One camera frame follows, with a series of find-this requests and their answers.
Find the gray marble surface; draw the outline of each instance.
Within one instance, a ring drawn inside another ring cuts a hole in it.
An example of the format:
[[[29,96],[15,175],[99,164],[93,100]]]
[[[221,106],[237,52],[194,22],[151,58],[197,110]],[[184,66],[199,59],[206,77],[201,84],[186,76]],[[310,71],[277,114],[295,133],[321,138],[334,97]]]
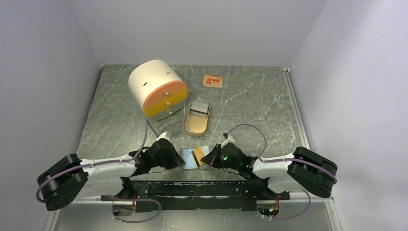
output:
[[[137,150],[144,135],[144,115],[128,88],[128,77],[137,65],[105,65],[79,143],[77,154],[85,159],[116,157]],[[249,66],[171,66],[188,86],[186,105],[200,99],[209,102],[206,133],[187,134],[187,109],[169,118],[152,122],[159,132],[170,131],[177,151],[182,147],[222,143],[222,134],[239,123],[262,128],[268,143],[264,157],[293,152],[302,146],[291,99],[280,68]],[[204,74],[221,75],[222,88],[202,85]],[[251,127],[232,132],[236,145],[247,155],[257,155],[263,147],[262,136]],[[155,140],[149,130],[146,145]],[[157,167],[151,172],[161,171]],[[184,170],[178,167],[163,173],[144,174],[133,180],[242,180],[221,169]]]

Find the white plastic housing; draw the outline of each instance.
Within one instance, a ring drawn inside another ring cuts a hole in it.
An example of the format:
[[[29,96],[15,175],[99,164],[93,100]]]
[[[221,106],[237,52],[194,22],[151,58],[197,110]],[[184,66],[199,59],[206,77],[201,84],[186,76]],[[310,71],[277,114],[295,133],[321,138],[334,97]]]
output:
[[[262,179],[269,177],[268,188],[275,193],[305,190],[302,185],[300,185],[287,173],[288,166],[292,163],[292,161],[283,161],[283,158],[293,158],[293,153],[279,157],[262,158],[264,160],[282,160],[275,163],[263,163],[260,160],[256,160],[254,163],[253,173]]]
[[[165,61],[156,59],[136,67],[130,74],[128,84],[139,106],[143,108],[144,101],[151,92],[174,80],[182,81]]]
[[[82,159],[82,164],[92,164],[106,160],[126,160],[132,157],[128,154],[108,159],[87,160]],[[93,167],[83,168],[88,172],[88,181],[76,196],[78,198],[99,196],[99,195],[117,195],[122,189],[122,180],[120,177],[130,177],[135,171],[135,161],[110,163]]]

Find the white cylindrical container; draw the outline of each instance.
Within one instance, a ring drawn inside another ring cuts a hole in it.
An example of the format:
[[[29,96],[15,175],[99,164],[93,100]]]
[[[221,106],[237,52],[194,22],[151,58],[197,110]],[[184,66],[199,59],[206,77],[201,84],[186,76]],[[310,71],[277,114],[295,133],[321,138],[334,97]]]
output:
[[[164,119],[183,108],[187,85],[163,60],[151,60],[130,74],[129,89],[151,120]]]

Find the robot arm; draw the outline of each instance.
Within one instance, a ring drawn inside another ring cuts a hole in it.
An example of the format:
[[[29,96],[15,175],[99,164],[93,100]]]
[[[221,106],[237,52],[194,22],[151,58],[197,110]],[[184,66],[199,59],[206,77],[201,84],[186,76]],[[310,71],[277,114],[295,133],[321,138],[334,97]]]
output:
[[[66,169],[91,165],[66,173],[41,189],[47,210],[54,211],[67,206],[74,199],[90,196],[115,195],[119,198],[126,198],[133,192],[129,177],[148,173],[151,168],[157,166],[171,169],[185,164],[166,136],[160,136],[151,147],[142,151],[134,160],[129,161],[135,154],[136,151],[121,157],[103,160],[79,159],[77,154],[67,155],[38,177],[39,185]],[[119,161],[93,165],[96,162],[111,162],[112,160]]]
[[[234,169],[246,180],[267,179],[268,188],[275,193],[307,190],[319,197],[330,197],[335,184],[332,177],[337,172],[337,165],[332,161],[304,147],[297,147],[288,155],[262,160],[245,155],[231,142],[224,146],[217,144],[201,159],[215,168]],[[299,162],[311,163],[317,168]]]

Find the cable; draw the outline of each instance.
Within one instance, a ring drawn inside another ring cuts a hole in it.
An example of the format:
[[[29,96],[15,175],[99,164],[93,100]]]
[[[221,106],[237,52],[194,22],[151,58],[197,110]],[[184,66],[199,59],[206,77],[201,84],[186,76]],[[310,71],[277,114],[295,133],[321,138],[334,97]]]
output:
[[[150,129],[152,132],[155,134],[156,137],[159,137],[159,133],[153,128],[153,126],[150,124],[149,120],[147,119],[147,124],[149,125]]]
[[[125,210],[131,210],[131,211],[133,211],[133,208],[126,208],[126,207],[124,207],[124,206],[122,206],[122,205],[112,205],[112,206],[117,206],[117,207],[119,207],[119,208],[121,208],[121,209],[125,209]]]
[[[162,173],[162,172],[164,172],[166,169],[164,169],[163,171],[161,171],[161,172],[148,172],[148,173],[146,173],[146,174],[152,174],[152,173]]]
[[[133,161],[133,160],[141,153],[141,151],[142,151],[142,149],[143,149],[143,147],[144,147],[144,144],[145,144],[145,142],[146,142],[146,138],[147,138],[147,127],[148,127],[148,124],[149,124],[149,121],[148,121],[147,118],[146,118],[143,142],[142,142],[140,148],[138,149],[138,151],[136,152],[136,154],[135,154],[131,159],[122,160],[122,162],[131,162],[131,161]],[[105,161],[96,162],[96,163],[94,163],[93,165],[94,165],[94,166],[98,166],[98,165],[104,165],[104,164],[109,164],[109,163],[119,163],[119,162],[120,162],[120,160],[105,160]],[[39,202],[44,203],[44,200],[41,199],[41,197],[40,197],[39,194],[40,194],[41,190],[42,190],[47,184],[49,184],[52,180],[55,180],[56,178],[58,178],[58,177],[60,177],[60,176],[62,176],[62,175],[64,175],[64,174],[67,174],[67,173],[69,173],[69,172],[72,172],[72,171],[74,171],[74,170],[77,170],[77,169],[80,169],[80,168],[84,168],[84,167],[90,167],[90,166],[92,166],[92,164],[78,165],[78,166],[69,168],[69,169],[67,169],[67,170],[64,170],[64,171],[62,171],[62,172],[60,172],[60,173],[58,173],[58,174],[52,176],[51,178],[47,179],[46,181],[44,181],[44,182],[38,187],[38,189],[37,189],[37,191],[36,191],[36,199],[37,199]]]
[[[299,163],[301,163],[301,164],[309,165],[309,166],[311,166],[311,167],[314,167],[314,168],[316,168],[316,169],[318,169],[318,170],[324,172],[325,174],[327,174],[329,177],[331,177],[331,178],[333,179],[334,184],[337,183],[337,178],[336,178],[331,172],[325,170],[324,168],[322,168],[322,167],[320,167],[320,166],[318,166],[318,165],[315,165],[315,164],[313,164],[313,163],[310,163],[310,162],[308,162],[308,161],[304,161],[304,160],[300,160],[300,159],[295,159],[295,158],[283,158],[283,159],[273,159],[273,160],[264,160],[264,159],[262,159],[261,155],[265,152],[265,150],[266,150],[266,148],[267,148],[267,138],[266,138],[265,134],[262,132],[262,130],[261,130],[258,126],[253,125],[253,124],[247,124],[247,123],[238,124],[238,125],[234,126],[233,128],[231,128],[231,129],[227,132],[227,135],[230,134],[232,131],[234,131],[237,127],[240,127],[240,126],[243,126],[243,125],[247,125],[247,126],[250,126],[250,127],[255,128],[256,130],[259,131],[259,133],[261,133],[262,137],[264,138],[264,148],[263,148],[262,151],[258,154],[258,159],[259,159],[259,161],[261,161],[261,162],[263,162],[263,163],[275,163],[275,162],[281,162],[281,161],[285,161],[285,162],[286,162],[286,161],[299,162]]]
[[[266,216],[266,217],[269,217],[269,218],[272,219],[272,220],[290,220],[290,219],[293,219],[293,218],[296,218],[296,217],[298,217],[298,216],[303,215],[303,214],[310,208],[310,205],[311,205],[311,203],[312,203],[312,199],[310,198],[310,195],[309,195],[309,193],[308,193],[306,190],[302,190],[302,191],[304,191],[304,192],[306,193],[307,199],[308,199],[307,206],[306,206],[306,208],[304,208],[304,209],[302,210],[302,212],[300,212],[300,213],[298,213],[298,214],[295,214],[295,215],[293,215],[293,216],[284,217],[284,218],[276,218],[276,217],[273,218],[273,217],[269,217],[269,216]]]
[[[263,162],[263,160],[260,159],[260,156],[261,156],[261,155],[265,152],[265,150],[267,149],[267,138],[266,138],[265,134],[262,132],[262,130],[261,130],[258,126],[253,125],[253,124],[247,124],[247,123],[238,124],[238,125],[236,125],[235,127],[231,128],[229,131],[227,131],[227,135],[230,134],[232,131],[234,131],[237,127],[244,126],[244,125],[255,128],[256,130],[258,130],[258,131],[261,133],[262,137],[264,138],[264,148],[263,148],[263,149],[261,150],[261,152],[258,154],[258,159]]]
[[[238,173],[235,173],[235,172],[228,172],[228,173],[232,173],[232,174],[235,174],[235,175],[239,175]]]
[[[156,218],[160,214],[160,212],[162,211],[161,204],[158,201],[153,200],[153,199],[130,199],[129,200],[129,199],[119,199],[119,198],[109,196],[109,195],[106,195],[105,197],[107,197],[107,198],[109,198],[111,200],[114,200],[114,201],[153,202],[153,203],[156,203],[159,206],[159,211],[157,211],[157,213],[154,214],[152,217],[144,219],[144,220],[135,220],[135,221],[119,219],[117,216],[115,216],[114,208],[112,207],[112,218],[117,220],[117,221],[124,222],[124,223],[143,223],[143,222],[147,222],[149,220],[153,220],[154,218]]]
[[[277,210],[279,210],[279,206],[280,206],[280,201],[281,201],[281,197],[279,195],[275,196],[275,208]]]
[[[136,193],[133,193],[133,200],[136,199],[136,197],[137,197]],[[136,209],[136,202],[135,201],[132,202],[132,208]]]

